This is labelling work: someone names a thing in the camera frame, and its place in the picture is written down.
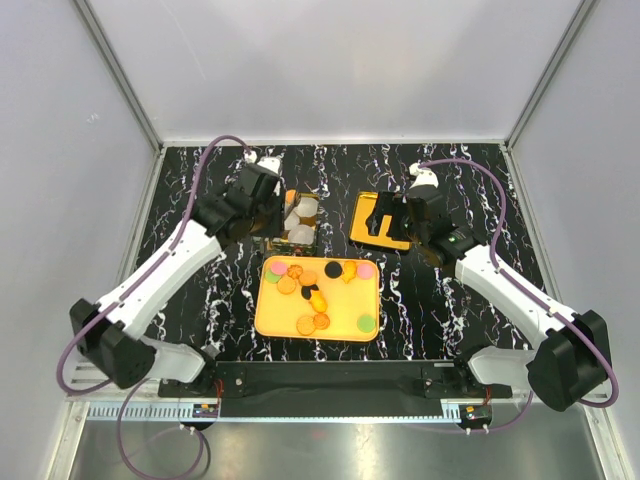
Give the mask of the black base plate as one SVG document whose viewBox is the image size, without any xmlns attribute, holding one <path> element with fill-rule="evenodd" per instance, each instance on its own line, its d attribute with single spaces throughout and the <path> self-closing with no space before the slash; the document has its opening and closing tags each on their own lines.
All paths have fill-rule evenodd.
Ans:
<svg viewBox="0 0 640 480">
<path fill-rule="evenodd" d="M 219 361 L 199 390 L 163 380 L 161 398 L 213 399 L 221 389 L 224 419 L 455 419 L 456 403 L 512 397 L 483 386 L 452 361 Z"/>
</svg>

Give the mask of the pink round cookie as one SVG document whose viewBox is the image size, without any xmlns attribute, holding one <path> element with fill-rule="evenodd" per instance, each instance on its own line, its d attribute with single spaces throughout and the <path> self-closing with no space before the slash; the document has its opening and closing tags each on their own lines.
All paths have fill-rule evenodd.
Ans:
<svg viewBox="0 0 640 480">
<path fill-rule="evenodd" d="M 375 275 L 376 268 L 369 263 L 359 263 L 357 266 L 357 276 L 361 279 L 367 280 Z"/>
<path fill-rule="evenodd" d="M 275 275 L 285 275 L 287 273 L 288 270 L 288 266 L 280 261 L 276 261 L 270 264 L 270 270 L 275 274 Z"/>
</svg>

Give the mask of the plain orange round cookie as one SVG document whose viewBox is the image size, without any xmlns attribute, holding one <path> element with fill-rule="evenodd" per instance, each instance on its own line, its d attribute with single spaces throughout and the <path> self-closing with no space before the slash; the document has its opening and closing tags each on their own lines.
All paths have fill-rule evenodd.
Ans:
<svg viewBox="0 0 640 480">
<path fill-rule="evenodd" d="M 285 204 L 286 205 L 291 205 L 294 203 L 295 201 L 295 197 L 296 197 L 297 192 L 293 189 L 291 190 L 287 190 L 286 194 L 285 194 Z"/>
</svg>

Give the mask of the tan dotted cookie front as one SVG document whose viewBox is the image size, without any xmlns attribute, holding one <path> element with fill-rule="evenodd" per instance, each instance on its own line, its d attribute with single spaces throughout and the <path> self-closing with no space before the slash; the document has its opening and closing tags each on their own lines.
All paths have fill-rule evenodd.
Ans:
<svg viewBox="0 0 640 480">
<path fill-rule="evenodd" d="M 302 336 L 309 336 L 316 330 L 314 318 L 311 316 L 302 316 L 296 321 L 296 330 Z"/>
</svg>

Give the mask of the white paper cup back right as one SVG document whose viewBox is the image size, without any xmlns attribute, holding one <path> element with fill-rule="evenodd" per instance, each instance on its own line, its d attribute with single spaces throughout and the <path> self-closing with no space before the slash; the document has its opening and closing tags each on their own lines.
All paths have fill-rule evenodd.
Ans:
<svg viewBox="0 0 640 480">
<path fill-rule="evenodd" d="M 318 212 L 319 202 L 315 197 L 302 197 L 294 208 L 300 218 L 314 217 Z"/>
</svg>

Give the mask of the orange bear cookie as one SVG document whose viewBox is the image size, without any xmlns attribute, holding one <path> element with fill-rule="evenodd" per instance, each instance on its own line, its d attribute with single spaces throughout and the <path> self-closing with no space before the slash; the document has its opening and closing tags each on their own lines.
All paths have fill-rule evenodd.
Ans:
<svg viewBox="0 0 640 480">
<path fill-rule="evenodd" d="M 325 313 L 328 308 L 328 303 L 321 292 L 321 298 L 316 301 L 309 302 L 311 307 L 316 313 Z"/>
<path fill-rule="evenodd" d="M 354 260 L 347 260 L 342 265 L 341 279 L 345 284 L 349 284 L 357 277 L 357 262 Z"/>
</svg>

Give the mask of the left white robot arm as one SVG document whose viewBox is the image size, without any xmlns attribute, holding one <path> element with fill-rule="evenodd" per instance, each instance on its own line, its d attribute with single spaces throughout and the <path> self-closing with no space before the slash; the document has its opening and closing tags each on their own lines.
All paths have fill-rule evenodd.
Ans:
<svg viewBox="0 0 640 480">
<path fill-rule="evenodd" d="M 71 307 L 75 348 L 109 382 L 129 389 L 144 379 L 174 380 L 196 396 L 214 388 L 216 372 L 202 350 L 145 333 L 173 295 L 227 247 L 281 233 L 281 171 L 279 159 L 264 157 L 213 195 L 191 198 L 184 219 L 138 270 L 97 302 L 80 299 Z"/>
</svg>

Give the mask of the gold tin lid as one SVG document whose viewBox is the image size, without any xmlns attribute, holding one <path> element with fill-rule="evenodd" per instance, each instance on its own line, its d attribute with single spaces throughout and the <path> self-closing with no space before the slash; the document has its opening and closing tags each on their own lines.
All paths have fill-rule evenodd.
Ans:
<svg viewBox="0 0 640 480">
<path fill-rule="evenodd" d="M 411 241 L 397 241 L 385 237 L 371 237 L 367 233 L 365 220 L 375 211 L 376 199 L 379 193 L 360 192 L 357 196 L 349 230 L 349 240 L 356 246 L 380 250 L 408 252 L 411 248 Z"/>
</svg>

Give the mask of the black round cookie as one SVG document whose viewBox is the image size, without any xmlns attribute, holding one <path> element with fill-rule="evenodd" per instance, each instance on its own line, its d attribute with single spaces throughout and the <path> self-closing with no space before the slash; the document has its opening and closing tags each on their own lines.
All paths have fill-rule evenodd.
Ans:
<svg viewBox="0 0 640 480">
<path fill-rule="evenodd" d="M 328 278 L 337 279 L 342 276 L 343 268 L 338 261 L 329 261 L 325 265 L 324 272 Z"/>
<path fill-rule="evenodd" d="M 305 300 L 312 302 L 321 298 L 321 291 L 317 284 L 312 284 L 308 286 L 302 286 L 301 295 Z"/>
</svg>

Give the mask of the tan ridged round cookie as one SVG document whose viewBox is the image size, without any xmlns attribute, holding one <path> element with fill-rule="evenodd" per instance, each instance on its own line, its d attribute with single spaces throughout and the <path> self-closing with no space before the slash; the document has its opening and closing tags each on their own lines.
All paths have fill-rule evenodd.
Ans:
<svg viewBox="0 0 640 480">
<path fill-rule="evenodd" d="M 318 275 L 314 271 L 304 270 L 298 277 L 301 286 L 312 286 L 317 283 Z"/>
</svg>

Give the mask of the black round cookie top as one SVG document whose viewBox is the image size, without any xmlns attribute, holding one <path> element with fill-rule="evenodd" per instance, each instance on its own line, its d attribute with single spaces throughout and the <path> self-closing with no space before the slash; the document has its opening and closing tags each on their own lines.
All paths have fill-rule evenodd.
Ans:
<svg viewBox="0 0 640 480">
<path fill-rule="evenodd" d="M 338 261 L 329 261 L 325 265 L 324 272 L 328 278 L 337 279 L 342 276 L 343 268 Z"/>
</svg>

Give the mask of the green round cookie left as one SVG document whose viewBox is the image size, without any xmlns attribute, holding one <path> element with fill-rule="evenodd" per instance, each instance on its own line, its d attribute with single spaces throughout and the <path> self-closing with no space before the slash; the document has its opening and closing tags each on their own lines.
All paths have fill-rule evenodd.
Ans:
<svg viewBox="0 0 640 480">
<path fill-rule="evenodd" d="M 269 283 L 277 283 L 280 279 L 280 276 L 277 274 L 274 274 L 272 271 L 268 271 L 265 275 L 265 279 Z"/>
</svg>

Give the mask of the orange bear cookie top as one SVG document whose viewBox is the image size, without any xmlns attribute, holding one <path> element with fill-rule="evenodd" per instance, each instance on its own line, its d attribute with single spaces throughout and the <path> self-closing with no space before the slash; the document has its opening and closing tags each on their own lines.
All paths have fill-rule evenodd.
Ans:
<svg viewBox="0 0 640 480">
<path fill-rule="evenodd" d="M 349 284 L 357 277 L 357 262 L 354 260 L 347 260 L 342 265 L 341 279 L 345 284 Z"/>
</svg>

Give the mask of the white paper cup centre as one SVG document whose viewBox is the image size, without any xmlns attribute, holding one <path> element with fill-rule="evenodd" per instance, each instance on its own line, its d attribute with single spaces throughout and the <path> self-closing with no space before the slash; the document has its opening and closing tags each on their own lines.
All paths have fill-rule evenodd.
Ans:
<svg viewBox="0 0 640 480">
<path fill-rule="evenodd" d="M 290 231 L 300 224 L 300 217 L 295 211 L 290 212 L 284 221 L 284 230 Z"/>
</svg>

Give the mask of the green round cookie right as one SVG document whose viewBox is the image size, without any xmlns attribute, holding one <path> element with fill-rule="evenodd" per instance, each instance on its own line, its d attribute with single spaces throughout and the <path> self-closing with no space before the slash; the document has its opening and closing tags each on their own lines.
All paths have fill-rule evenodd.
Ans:
<svg viewBox="0 0 640 480">
<path fill-rule="evenodd" d="M 357 320 L 357 328 L 360 332 L 371 333 L 377 329 L 377 319 L 372 315 L 363 314 Z"/>
</svg>

